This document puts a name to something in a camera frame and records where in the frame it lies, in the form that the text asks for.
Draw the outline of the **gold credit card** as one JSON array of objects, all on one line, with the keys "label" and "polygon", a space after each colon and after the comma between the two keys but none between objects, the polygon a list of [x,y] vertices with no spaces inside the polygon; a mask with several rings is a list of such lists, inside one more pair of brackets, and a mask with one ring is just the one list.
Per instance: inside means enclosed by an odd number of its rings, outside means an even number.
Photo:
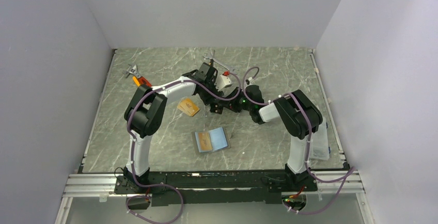
[{"label": "gold credit card", "polygon": [[213,150],[210,135],[208,132],[197,134],[200,152],[210,152]]},{"label": "gold credit card", "polygon": [[183,99],[177,108],[189,117],[193,117],[200,111],[200,108],[189,98]]}]

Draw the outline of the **grey card holder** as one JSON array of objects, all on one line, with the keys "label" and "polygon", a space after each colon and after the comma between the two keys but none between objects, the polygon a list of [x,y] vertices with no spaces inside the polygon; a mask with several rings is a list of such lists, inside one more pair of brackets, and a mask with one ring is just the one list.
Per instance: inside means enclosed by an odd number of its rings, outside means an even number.
[{"label": "grey card holder", "polygon": [[194,149],[195,149],[196,153],[207,154],[207,153],[218,152],[220,150],[231,148],[230,140],[229,140],[228,134],[226,132],[226,129],[224,127],[218,127],[216,129],[202,131],[202,132],[209,133],[213,150],[210,152],[200,152],[198,137],[197,137],[197,134],[200,132],[193,132],[192,139],[193,139]]}]

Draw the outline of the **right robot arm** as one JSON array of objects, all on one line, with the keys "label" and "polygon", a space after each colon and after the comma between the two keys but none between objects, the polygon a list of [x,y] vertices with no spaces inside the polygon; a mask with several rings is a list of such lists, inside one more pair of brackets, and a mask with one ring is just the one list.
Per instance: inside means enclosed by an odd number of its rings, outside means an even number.
[{"label": "right robot arm", "polygon": [[244,90],[235,88],[227,100],[220,100],[216,106],[237,113],[245,110],[258,124],[276,119],[283,122],[291,138],[284,178],[290,190],[298,190],[310,177],[311,159],[325,161],[330,157],[327,121],[301,90],[266,103],[259,87],[249,85]]}]

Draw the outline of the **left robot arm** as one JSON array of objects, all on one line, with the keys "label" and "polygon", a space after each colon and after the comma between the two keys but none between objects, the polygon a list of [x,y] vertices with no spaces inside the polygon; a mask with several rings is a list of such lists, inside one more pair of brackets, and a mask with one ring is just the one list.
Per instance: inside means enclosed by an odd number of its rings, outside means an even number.
[{"label": "left robot arm", "polygon": [[160,86],[140,85],[124,118],[130,135],[130,152],[123,175],[135,193],[142,193],[149,184],[148,174],[151,139],[160,128],[167,104],[185,97],[198,95],[206,104],[222,97],[216,85],[218,70],[208,63],[183,74],[178,79]]}]

